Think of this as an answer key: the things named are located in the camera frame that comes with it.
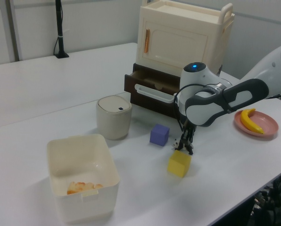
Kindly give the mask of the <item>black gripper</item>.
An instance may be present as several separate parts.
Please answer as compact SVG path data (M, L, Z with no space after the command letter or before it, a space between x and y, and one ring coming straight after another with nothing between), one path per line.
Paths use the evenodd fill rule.
M188 119L184 122L182 127L182 136L181 139L175 139L174 148L175 150L181 151L184 146L188 151L189 155L193 155L193 137L197 129L197 126L191 123Z

